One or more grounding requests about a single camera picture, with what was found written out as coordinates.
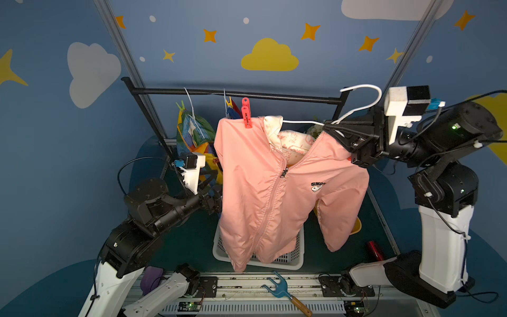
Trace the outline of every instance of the zipper pull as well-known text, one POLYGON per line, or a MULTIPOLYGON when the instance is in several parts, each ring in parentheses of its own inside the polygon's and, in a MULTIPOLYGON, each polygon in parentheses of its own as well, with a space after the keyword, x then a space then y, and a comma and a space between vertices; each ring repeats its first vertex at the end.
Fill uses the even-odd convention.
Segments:
POLYGON ((281 179, 282 179, 282 178, 284 178, 284 177, 285 177, 285 174, 287 174, 287 172, 288 172, 288 167, 286 167, 286 168, 283 170, 282 175, 280 175, 280 178, 281 178, 281 179))

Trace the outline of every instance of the jacket logo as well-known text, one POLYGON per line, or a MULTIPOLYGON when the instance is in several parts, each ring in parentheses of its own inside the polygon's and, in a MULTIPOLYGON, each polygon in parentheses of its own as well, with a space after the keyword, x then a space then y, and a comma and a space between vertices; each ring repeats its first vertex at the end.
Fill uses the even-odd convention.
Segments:
POLYGON ((319 183, 319 182, 312 183, 312 191, 313 192, 318 191, 323 185, 325 185, 325 183, 319 183))

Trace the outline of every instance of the black metal rail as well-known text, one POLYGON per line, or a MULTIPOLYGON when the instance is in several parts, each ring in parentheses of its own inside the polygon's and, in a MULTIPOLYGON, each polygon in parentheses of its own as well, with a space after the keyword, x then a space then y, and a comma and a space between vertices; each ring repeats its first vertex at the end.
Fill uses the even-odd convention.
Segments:
MULTIPOLYGON (((165 143, 162 134, 158 130, 153 118, 150 116, 146 105, 143 103, 142 99, 139 95, 186 95, 187 92, 185 89, 165 89, 165 88, 137 88, 134 87, 134 84, 130 80, 129 77, 123 77, 122 81, 127 86, 128 90, 134 96, 135 101, 141 108, 142 113, 148 120, 150 126, 155 132, 155 135, 159 139, 160 143, 164 147, 167 152, 167 155, 172 156, 172 149, 167 146, 165 143)), ((187 89, 190 95, 223 95, 223 90, 210 90, 210 89, 187 89)), ((335 104, 336 110, 333 114, 333 120, 338 119, 340 116, 340 112, 342 111, 343 105, 347 101, 347 97, 350 91, 344 91, 340 94, 340 97, 312 97, 312 96, 298 96, 298 95, 281 95, 281 94, 270 94, 270 93, 256 93, 256 92, 243 92, 243 91, 226 91, 226 94, 231 97, 247 97, 247 98, 256 98, 256 99, 271 99, 271 100, 284 100, 284 101, 300 101, 300 102, 316 102, 316 103, 327 103, 327 104, 335 104)))

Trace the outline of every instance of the blue garden fork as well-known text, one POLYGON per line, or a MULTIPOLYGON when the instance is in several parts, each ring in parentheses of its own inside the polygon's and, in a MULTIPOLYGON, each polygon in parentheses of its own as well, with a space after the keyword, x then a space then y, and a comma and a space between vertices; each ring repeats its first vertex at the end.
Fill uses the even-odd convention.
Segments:
POLYGON ((270 280, 273 284, 276 285, 275 290, 271 290, 267 285, 262 285, 263 288, 268 290, 273 296, 277 298, 281 298, 283 296, 287 296, 290 298, 292 304, 294 304, 295 307, 299 308, 300 311, 303 312, 303 314, 306 315, 306 317, 311 317, 313 315, 312 311, 309 310, 302 302, 299 301, 296 297, 292 296, 287 291, 287 281, 285 281, 285 278, 283 278, 280 274, 278 274, 277 271, 273 271, 273 273, 280 279, 280 283, 275 282, 272 278, 268 277, 268 280, 270 280))

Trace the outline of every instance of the yellow star decal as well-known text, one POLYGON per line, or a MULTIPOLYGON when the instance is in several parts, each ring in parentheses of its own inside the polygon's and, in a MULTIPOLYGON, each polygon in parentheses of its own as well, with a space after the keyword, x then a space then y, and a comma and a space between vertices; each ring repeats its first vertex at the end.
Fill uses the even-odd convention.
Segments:
POLYGON ((311 39, 315 40, 315 32, 317 32, 318 28, 320 28, 320 25, 317 26, 311 26, 310 24, 306 23, 306 30, 303 34, 302 40, 304 39, 311 39))
POLYGON ((208 31, 207 29, 204 29, 204 34, 206 34, 206 38, 204 39, 205 42, 216 43, 215 41, 216 31, 208 31))
POLYGON ((466 24, 470 22, 470 20, 472 20, 473 18, 475 18, 475 15, 470 15, 468 14, 467 10, 465 10, 465 13, 463 13, 461 19, 459 19, 459 21, 456 22, 454 26, 459 26, 459 28, 463 31, 465 29, 466 24))
POLYGON ((19 76, 11 70, 11 58, 12 49, 8 50, 7 53, 0 58, 0 85, 7 80, 12 80, 13 82, 28 86, 24 80, 19 78, 19 76))
POLYGON ((164 53, 165 53, 165 56, 164 56, 164 58, 162 58, 162 59, 170 59, 170 60, 171 60, 171 62, 173 62, 173 63, 174 63, 174 61, 172 60, 172 56, 173 56, 174 54, 176 54, 176 53, 171 53, 171 54, 169 54, 169 53, 167 53, 165 50, 164 50, 164 53))
POLYGON ((394 63, 396 64, 396 62, 398 61, 398 57, 400 57, 401 55, 403 54, 403 52, 398 52, 396 50, 396 48, 394 49, 394 53, 386 60, 389 60, 389 59, 392 59, 394 61, 394 63))
POLYGON ((116 22, 118 22, 118 26, 121 28, 126 28, 125 24, 123 24, 123 15, 116 17, 116 22))
POLYGON ((365 37, 365 42, 363 43, 363 46, 361 46, 359 48, 359 51, 362 51, 362 50, 368 50, 368 51, 372 51, 372 48, 373 48, 373 44, 375 44, 376 41, 378 41, 379 38, 376 38, 376 39, 371 39, 369 37, 365 37))

